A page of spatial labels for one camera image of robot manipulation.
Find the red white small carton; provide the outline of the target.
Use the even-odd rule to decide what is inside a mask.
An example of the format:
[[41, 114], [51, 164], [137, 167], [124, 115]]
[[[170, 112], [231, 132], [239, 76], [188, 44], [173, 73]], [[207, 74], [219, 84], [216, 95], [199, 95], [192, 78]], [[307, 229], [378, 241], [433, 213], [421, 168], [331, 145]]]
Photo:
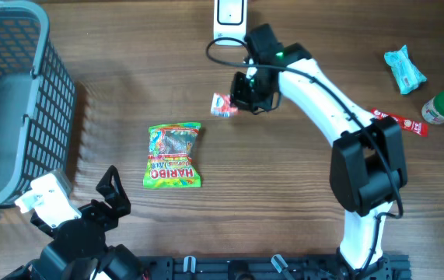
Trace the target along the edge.
[[210, 112], [216, 117], [233, 117], [238, 114], [238, 108], [231, 104], [230, 95], [214, 93]]

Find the Haribo gummy candy bag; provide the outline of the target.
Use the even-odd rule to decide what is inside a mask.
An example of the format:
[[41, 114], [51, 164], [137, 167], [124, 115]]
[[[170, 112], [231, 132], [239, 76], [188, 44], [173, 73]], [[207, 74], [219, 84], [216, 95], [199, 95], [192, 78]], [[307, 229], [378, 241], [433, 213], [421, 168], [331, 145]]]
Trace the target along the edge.
[[149, 127], [149, 154], [143, 187], [146, 189], [201, 187], [191, 151], [201, 124], [184, 122]]

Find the white teal snack packet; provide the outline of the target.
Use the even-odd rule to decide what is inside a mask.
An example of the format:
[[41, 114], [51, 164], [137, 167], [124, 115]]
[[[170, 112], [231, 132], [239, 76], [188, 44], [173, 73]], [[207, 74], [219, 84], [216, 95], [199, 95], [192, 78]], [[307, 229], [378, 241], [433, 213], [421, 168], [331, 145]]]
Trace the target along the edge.
[[387, 51], [384, 61], [390, 66], [401, 95], [407, 95], [416, 90], [427, 78], [418, 70], [409, 58], [407, 46], [398, 51]]

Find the small red item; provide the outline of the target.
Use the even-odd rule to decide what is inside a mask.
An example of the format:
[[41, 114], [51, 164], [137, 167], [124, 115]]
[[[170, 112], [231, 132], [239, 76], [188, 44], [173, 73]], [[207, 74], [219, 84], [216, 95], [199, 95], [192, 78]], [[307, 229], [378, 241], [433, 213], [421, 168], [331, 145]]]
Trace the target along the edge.
[[428, 137], [428, 125], [420, 122], [420, 121], [413, 121], [411, 119], [402, 117], [400, 115], [386, 113], [378, 110], [377, 108], [372, 108], [370, 112], [377, 118], [377, 119], [383, 119], [385, 117], [392, 117], [399, 125], [400, 127], [405, 131], [410, 131], [412, 133], [415, 133], [416, 135], [419, 135], [421, 137]]

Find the green lid jar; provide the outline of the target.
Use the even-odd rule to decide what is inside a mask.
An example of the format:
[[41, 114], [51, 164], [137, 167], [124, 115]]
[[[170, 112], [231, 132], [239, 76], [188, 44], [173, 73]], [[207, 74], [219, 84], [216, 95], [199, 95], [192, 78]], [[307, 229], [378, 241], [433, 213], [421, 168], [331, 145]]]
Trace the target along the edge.
[[421, 115], [429, 124], [444, 124], [444, 90], [422, 107]]

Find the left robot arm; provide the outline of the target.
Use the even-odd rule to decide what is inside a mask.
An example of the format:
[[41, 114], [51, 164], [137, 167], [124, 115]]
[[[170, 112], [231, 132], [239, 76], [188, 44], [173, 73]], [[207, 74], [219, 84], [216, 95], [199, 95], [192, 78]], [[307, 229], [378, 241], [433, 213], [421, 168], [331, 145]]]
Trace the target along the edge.
[[71, 183], [61, 170], [32, 180], [15, 201], [30, 222], [52, 238], [40, 256], [4, 279], [149, 279], [149, 271], [123, 245], [106, 245], [106, 232], [131, 213], [131, 203], [115, 166], [110, 166], [96, 191], [103, 201], [79, 208], [69, 200]]

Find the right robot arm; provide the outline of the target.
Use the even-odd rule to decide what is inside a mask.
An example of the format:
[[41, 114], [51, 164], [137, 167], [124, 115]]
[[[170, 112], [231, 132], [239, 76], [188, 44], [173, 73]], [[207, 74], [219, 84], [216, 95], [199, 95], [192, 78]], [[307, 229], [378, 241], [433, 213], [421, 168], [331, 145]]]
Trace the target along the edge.
[[245, 72], [232, 81], [232, 105], [252, 114], [291, 100], [319, 128], [331, 146], [330, 187], [345, 210], [339, 254], [353, 276], [365, 278], [383, 256], [381, 237], [388, 218], [404, 214], [400, 189], [407, 168], [400, 125], [375, 118], [340, 91], [300, 44], [283, 46], [272, 28], [261, 25], [242, 40]]

